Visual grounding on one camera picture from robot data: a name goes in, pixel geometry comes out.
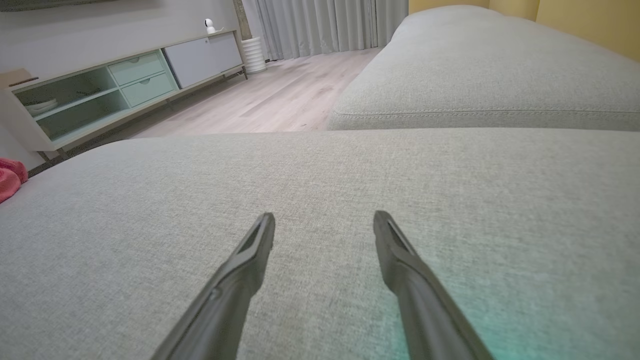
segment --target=light wood flooring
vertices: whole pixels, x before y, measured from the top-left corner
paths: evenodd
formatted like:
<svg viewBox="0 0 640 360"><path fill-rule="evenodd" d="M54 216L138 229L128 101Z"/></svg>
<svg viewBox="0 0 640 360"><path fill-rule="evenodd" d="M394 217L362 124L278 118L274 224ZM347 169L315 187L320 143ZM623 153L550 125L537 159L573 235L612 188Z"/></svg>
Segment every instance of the light wood flooring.
<svg viewBox="0 0 640 360"><path fill-rule="evenodd" d="M203 88L127 125L101 143L213 133L324 130L331 108L379 49L268 63L259 74Z"/></svg>

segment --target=yellow sofa back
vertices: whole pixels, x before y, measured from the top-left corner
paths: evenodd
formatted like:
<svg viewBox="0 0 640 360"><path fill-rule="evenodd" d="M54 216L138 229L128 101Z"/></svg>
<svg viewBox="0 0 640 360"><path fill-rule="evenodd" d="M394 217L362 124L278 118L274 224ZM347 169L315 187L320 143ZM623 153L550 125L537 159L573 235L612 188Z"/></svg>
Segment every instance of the yellow sofa back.
<svg viewBox="0 0 640 360"><path fill-rule="evenodd" d="M461 4L536 21L640 61L640 0L409 0L409 13Z"/></svg>

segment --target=shelf board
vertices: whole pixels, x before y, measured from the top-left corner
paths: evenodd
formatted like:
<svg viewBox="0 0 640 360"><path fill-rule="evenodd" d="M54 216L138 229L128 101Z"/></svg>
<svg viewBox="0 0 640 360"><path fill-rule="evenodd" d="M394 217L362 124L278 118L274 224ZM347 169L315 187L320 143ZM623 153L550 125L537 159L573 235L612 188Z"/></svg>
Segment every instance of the shelf board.
<svg viewBox="0 0 640 360"><path fill-rule="evenodd" d="M102 129L103 127L109 124L112 124L120 119L123 119L124 117L126 117L127 115L130 115L131 113L132 113L131 109L116 111L114 113L106 115L105 117L92 121L86 125L83 125L73 131L69 131L64 135L51 140L51 142L53 143L53 146L55 146L56 149L59 149L78 139L81 139L87 135L90 135L94 131Z"/></svg>
<svg viewBox="0 0 640 360"><path fill-rule="evenodd" d="M73 108L74 106L80 105L80 104L82 104L84 102L91 101L91 100L93 100L93 99L95 99L97 97L110 94L110 93L112 93L114 91L118 91L118 88L111 88L109 90L97 92L97 93L95 93L93 95L85 96L85 97L82 97L82 98L80 98L78 100L74 100L72 102L68 102L68 103L66 103L66 104L64 104L62 106L58 106L57 108L51 109L51 110L49 110L47 112L44 112L44 113L42 113L42 114L40 114L38 116L33 117L33 120L35 120L35 121L42 120L42 119L44 119L46 117L50 117L51 115L57 114L57 113L59 113L61 111L65 111L66 109L69 109L69 108Z"/></svg>

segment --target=red cloth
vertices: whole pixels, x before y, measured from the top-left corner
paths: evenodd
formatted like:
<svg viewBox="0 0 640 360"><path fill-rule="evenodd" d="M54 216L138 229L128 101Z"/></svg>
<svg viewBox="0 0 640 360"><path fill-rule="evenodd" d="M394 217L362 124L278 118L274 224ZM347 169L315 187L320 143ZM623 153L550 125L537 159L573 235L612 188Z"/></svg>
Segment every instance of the red cloth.
<svg viewBox="0 0 640 360"><path fill-rule="evenodd" d="M9 199L27 181L29 172L19 161L0 158L0 202Z"/></svg>

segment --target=curtain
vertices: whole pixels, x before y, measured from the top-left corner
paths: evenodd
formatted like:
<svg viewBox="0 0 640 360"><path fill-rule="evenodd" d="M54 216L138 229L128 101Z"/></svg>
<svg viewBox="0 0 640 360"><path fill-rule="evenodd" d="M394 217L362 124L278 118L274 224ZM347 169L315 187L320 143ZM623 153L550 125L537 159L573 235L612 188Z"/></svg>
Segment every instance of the curtain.
<svg viewBox="0 0 640 360"><path fill-rule="evenodd" d="M269 58L386 45L408 0L255 0Z"/></svg>

